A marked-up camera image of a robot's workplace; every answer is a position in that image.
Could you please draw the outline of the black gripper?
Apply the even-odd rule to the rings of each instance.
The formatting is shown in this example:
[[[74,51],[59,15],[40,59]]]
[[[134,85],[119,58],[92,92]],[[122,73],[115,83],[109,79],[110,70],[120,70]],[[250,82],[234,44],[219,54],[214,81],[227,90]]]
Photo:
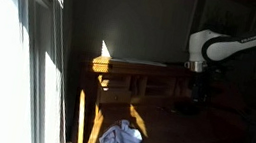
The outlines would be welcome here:
[[[209,101],[211,74],[212,71],[207,69],[194,74],[191,98],[195,103],[204,104]]]

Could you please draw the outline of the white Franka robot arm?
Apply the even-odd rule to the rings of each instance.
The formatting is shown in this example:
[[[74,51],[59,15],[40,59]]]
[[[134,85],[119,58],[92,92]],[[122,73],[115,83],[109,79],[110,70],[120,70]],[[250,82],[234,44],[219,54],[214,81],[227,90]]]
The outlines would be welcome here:
[[[198,31],[189,36],[189,58],[186,69],[195,73],[191,98],[194,102],[208,100],[206,76],[219,64],[228,61],[240,52],[256,48],[256,30],[231,37],[210,29]]]

